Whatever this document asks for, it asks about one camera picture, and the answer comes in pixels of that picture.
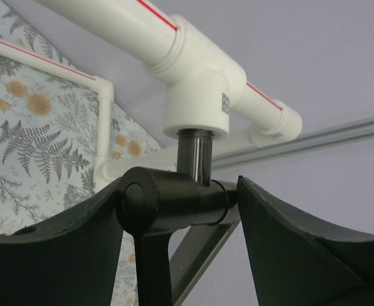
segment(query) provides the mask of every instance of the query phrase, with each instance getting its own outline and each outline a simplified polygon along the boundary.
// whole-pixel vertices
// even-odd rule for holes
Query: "white ceiling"
[[[161,132],[165,88],[138,61],[33,0],[4,1],[78,69],[113,81],[116,103],[160,143],[174,143]],[[295,108],[305,132],[374,115],[374,1],[152,2],[186,17],[249,81]],[[244,124],[233,116],[231,130]]]

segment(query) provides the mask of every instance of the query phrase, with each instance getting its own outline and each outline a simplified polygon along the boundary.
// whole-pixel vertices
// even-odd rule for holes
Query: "wallpaper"
[[[0,2],[0,38],[68,65],[45,38]],[[117,105],[112,158],[160,146]],[[11,234],[90,197],[96,152],[95,92],[0,56],[0,234]],[[133,240],[125,234],[112,305],[137,305]]]

